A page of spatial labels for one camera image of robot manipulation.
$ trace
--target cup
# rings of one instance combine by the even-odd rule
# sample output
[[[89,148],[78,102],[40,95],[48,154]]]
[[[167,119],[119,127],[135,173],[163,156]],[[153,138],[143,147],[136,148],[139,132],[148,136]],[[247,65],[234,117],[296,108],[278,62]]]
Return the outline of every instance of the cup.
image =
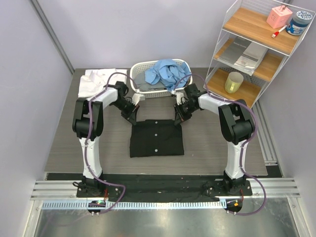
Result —
[[[238,73],[238,72],[229,73],[226,83],[225,83],[225,90],[229,94],[235,93],[239,89],[242,82],[243,82],[243,75],[241,73]]]

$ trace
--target white wall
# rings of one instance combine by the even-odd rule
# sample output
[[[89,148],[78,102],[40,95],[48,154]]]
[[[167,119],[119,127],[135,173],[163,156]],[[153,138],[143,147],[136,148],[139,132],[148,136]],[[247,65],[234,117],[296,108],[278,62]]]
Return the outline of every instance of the white wall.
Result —
[[[316,10],[315,0],[294,4]],[[294,177],[316,236],[316,22],[260,99],[281,168]]]
[[[235,0],[39,0],[74,68],[181,58],[208,67]]]
[[[20,237],[71,75],[27,0],[0,7],[0,236]]]

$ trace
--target white plastic basket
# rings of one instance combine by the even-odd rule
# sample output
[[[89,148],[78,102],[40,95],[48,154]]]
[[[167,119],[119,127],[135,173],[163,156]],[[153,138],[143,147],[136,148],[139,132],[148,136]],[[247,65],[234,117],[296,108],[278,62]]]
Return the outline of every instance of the white plastic basket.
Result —
[[[187,64],[187,62],[181,60],[181,59],[173,59],[173,61],[175,61],[177,64],[181,65],[182,63]],[[143,63],[137,63],[135,64],[131,69],[130,69],[130,77],[131,78],[135,78],[138,74],[140,74],[143,71],[146,71],[147,69],[149,69],[150,67],[152,67],[157,61],[150,61],[150,62],[143,62]],[[186,85],[190,85],[192,84],[192,76],[190,76],[190,79],[188,80]],[[130,85],[132,87],[132,89],[134,91],[136,91],[133,82],[130,82]],[[179,92],[184,92],[184,87],[181,88],[177,88],[176,91]],[[155,91],[140,91],[138,92],[140,94],[143,94],[145,96],[145,98],[157,98],[157,97],[164,97],[164,96],[170,96],[171,92],[169,92],[168,90],[155,90]]]

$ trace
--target folded white cloth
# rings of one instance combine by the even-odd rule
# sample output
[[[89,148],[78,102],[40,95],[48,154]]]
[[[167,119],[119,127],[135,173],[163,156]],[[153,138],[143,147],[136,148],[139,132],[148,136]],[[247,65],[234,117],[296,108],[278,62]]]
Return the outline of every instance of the folded white cloth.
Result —
[[[89,69],[85,70],[85,75],[81,76],[79,84],[78,97],[92,97],[103,89],[111,74],[115,72],[127,73],[126,69]],[[111,77],[109,84],[115,85],[117,81],[122,81],[126,84],[126,76],[115,74]]]

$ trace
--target blue jar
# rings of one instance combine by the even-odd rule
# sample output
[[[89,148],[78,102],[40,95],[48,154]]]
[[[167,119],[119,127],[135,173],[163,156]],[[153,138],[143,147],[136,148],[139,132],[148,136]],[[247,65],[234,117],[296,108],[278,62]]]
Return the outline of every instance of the blue jar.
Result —
[[[291,19],[286,31],[294,36],[300,36],[305,28],[310,24],[313,15],[306,11],[298,11]]]

